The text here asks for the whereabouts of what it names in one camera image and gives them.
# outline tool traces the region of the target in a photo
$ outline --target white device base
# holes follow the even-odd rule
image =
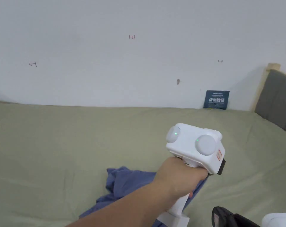
[[[175,215],[175,216],[182,215],[182,211],[184,209],[188,196],[189,194],[179,198],[177,202],[168,210],[168,213]]]
[[[189,217],[183,214],[174,216],[168,212],[160,214],[157,219],[168,227],[186,227],[189,223]]]
[[[286,213],[267,214],[261,221],[262,227],[286,227]]]

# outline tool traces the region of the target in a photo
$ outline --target dark blue card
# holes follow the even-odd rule
[[[204,102],[204,108],[227,109],[228,90],[208,90]]]

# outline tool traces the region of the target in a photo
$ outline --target bed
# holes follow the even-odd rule
[[[0,226],[65,226],[106,193],[106,168],[156,171],[165,136],[185,123],[219,130],[227,161],[185,209],[211,226],[223,206],[257,224],[286,212],[286,74],[269,64],[253,111],[0,103]]]

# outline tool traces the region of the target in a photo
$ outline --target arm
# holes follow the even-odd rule
[[[68,227],[145,227],[170,209],[182,196],[196,188],[207,177],[202,168],[186,166],[182,160],[170,157],[159,168],[153,182],[124,198],[77,220]]]

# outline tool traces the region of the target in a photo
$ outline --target black object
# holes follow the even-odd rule
[[[212,210],[211,222],[213,227],[260,227],[242,215],[233,214],[221,206],[216,206]]]
[[[222,160],[222,163],[221,163],[221,166],[219,168],[219,171],[218,171],[218,175],[222,175],[222,172],[223,172],[223,169],[224,169],[224,166],[225,166],[225,159]]]
[[[208,90],[206,91],[203,108],[227,109],[229,91],[227,90]]]

